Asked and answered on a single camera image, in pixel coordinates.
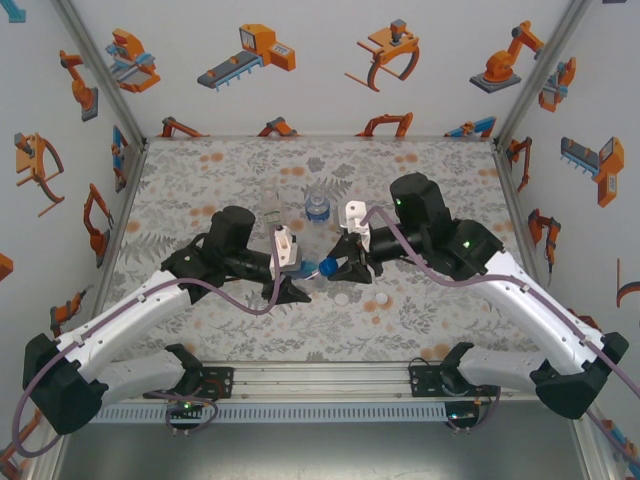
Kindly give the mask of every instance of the metal floor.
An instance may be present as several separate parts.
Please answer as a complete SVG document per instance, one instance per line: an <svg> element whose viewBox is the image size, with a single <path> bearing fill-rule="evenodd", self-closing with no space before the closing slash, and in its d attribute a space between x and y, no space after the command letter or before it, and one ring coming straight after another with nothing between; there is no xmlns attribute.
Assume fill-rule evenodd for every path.
<svg viewBox="0 0 640 480"><path fill-rule="evenodd" d="M539 403L504 402L453 436L440 423L213 425L173 438L160 425L89 425L59 480L584 479L572 425Z"/></svg>

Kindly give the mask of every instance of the blue bottle cap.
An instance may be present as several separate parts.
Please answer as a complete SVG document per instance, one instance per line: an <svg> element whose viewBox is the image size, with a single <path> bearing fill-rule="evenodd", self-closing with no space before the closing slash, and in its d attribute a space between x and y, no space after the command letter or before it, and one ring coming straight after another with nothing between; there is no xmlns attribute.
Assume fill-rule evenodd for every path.
<svg viewBox="0 0 640 480"><path fill-rule="evenodd" d="M333 275L338 271L338 261L335 258L327 257L320 262L318 270L324 277Z"/></svg>

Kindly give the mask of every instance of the patterned table surface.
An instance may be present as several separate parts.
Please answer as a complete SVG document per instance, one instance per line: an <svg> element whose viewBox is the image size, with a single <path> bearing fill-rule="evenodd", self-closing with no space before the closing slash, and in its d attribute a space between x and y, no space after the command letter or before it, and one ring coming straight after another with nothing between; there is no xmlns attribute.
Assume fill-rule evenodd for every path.
<svg viewBox="0 0 640 480"><path fill-rule="evenodd" d="M318 228L305 220L303 201L310 186L323 190L332 205L341 199L361 199L393 215L389 184L416 171L438 182L453 216L487 225L519 258L489 143L155 141L106 306L140 286L172 251L208 231L211 215L226 205L256 213L249 247L269 251L259 215L259 185L264 178L277 178L289 224L305 254L323 258L338 236L329 226ZM379 219L372 224L382 226ZM278 306L262 317L207 295L150 331L122 358L146 355L176 342L209 361L404 361L419 355L438 359L459 341L500 350L534 348L486 300L466 289L435 285L414 266L399 261L385 264L384 274L372 285L340 282L312 287L312 303ZM259 284L233 282L224 289L254 308L266 303ZM346 306L334 301L339 292L348 295ZM375 301L379 292L388 297L383 305Z"/></svg>

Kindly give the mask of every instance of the plastic bottle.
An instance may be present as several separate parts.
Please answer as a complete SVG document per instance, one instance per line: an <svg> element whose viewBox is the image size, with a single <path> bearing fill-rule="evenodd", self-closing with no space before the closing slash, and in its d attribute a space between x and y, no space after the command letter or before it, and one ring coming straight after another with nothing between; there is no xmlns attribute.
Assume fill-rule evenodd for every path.
<svg viewBox="0 0 640 480"><path fill-rule="evenodd" d="M312 223L324 223L331 216L331 202L322 192L311 190L304 201L304 212Z"/></svg>
<svg viewBox="0 0 640 480"><path fill-rule="evenodd" d="M271 227L286 225L284 203L278 193L276 179L267 178L262 180L260 182L260 194L262 196L260 209L262 210L262 218L267 235L269 235Z"/></svg>

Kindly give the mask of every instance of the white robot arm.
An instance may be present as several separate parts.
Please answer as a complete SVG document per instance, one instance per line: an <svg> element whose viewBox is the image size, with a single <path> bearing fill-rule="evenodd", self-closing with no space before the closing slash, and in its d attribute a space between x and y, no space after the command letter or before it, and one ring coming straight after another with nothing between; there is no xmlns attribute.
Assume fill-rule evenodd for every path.
<svg viewBox="0 0 640 480"><path fill-rule="evenodd" d="M23 388L56 432L72 433L100 408L126 398L155 390L189 395L201 388L202 365L182 345L170 345L145 358L111 362L159 322L189 308L225 280L263 284L262 296L270 302L262 311L250 310L219 292L248 313L311 301L290 277L280 277L281 271L300 267L295 236L282 227L274 233L271 255L250 250L254 222L250 211L226 207L213 215L209 233L174 252L161 270L116 305L55 341L41 334L27 344ZM57 356L59 360L52 363ZM47 365L41 380L34 382Z"/></svg>
<svg viewBox="0 0 640 480"><path fill-rule="evenodd" d="M499 352L459 343L440 366L447 391L455 394L469 385L496 385L535 392L556 413L580 418L611 372L596 351L617 364L628 342L618 333L603 335L572 315L481 224L452 219L438 185L426 176L405 175L390 190L400 219L397 225L376 208L387 227L370 228L371 212L363 202L351 201L339 212L345 234L321 269L329 272L329 280L372 283L369 269L379 276L384 262L409 256L441 285L475 291L507 314L540 351ZM369 230L364 235L363 226ZM345 257L338 267L337 259ZM423 259L453 281L438 277Z"/></svg>

